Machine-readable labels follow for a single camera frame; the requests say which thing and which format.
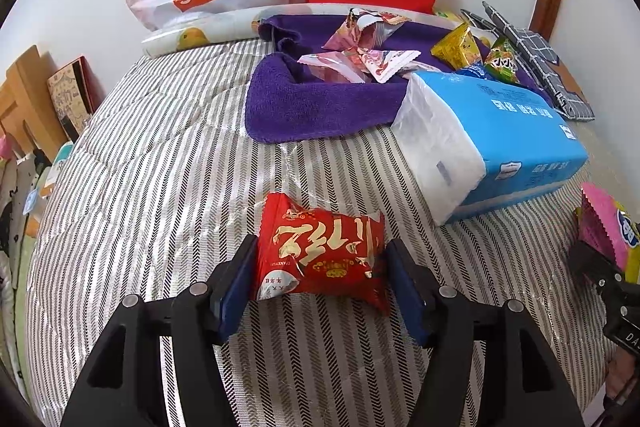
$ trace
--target green snack bag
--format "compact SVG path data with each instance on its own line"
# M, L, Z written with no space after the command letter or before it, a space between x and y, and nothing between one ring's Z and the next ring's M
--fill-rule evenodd
M486 56L484 68L496 80L508 84L519 84L516 76L518 65L516 64L514 53L507 37L500 37L494 42L491 51Z

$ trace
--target bed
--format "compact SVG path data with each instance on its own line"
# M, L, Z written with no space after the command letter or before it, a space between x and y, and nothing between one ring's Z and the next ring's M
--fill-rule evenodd
M107 97L65 164L43 218L26 280L25 350L32 406L57 425L83 362L119 301L175 296L207 278L256 233L268 192L346 214L378 208L386 238L468 297L523 301L584 409L604 381L612 344L604 309L574 285L579 186L594 176L625 193L588 123L574 124L588 163L557 192L444 227L390 130L260 144L244 129L252 71L271 44L258 39L141 58ZM428 352L389 318L349 299L292 295L251 302L239 333L216 348L239 425L403 426ZM463 424L475 424L482 382L477 345ZM172 346L161 339L167 412L183 425Z

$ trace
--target book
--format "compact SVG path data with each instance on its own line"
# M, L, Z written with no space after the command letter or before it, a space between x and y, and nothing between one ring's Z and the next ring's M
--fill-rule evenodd
M47 80L51 102L69 140L76 142L97 108L87 80L84 57L76 58Z

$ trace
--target yellow snack bag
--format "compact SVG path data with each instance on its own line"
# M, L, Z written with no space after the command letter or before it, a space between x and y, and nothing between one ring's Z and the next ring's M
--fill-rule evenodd
M462 23L445 35L431 48L431 55L446 62L454 70L461 70L481 60L480 50L467 23Z

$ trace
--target blue gripper pad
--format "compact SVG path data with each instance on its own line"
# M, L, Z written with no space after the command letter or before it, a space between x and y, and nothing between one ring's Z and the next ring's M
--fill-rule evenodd
M416 280L419 279L419 270L425 268L414 263L399 239L393 239L386 245L386 259L389 283L396 296L404 325L415 342L425 347L433 334L433 331L425 329L423 320L427 310L425 301L430 302L431 298L425 295L426 288L422 291L418 289L419 280Z
M242 314L244 314L244 309L251 297L257 239L255 235L248 235L244 238L223 275L224 281L221 286L226 288L226 291L218 298L220 302L218 338L221 343L225 343L232 334L238 331Z

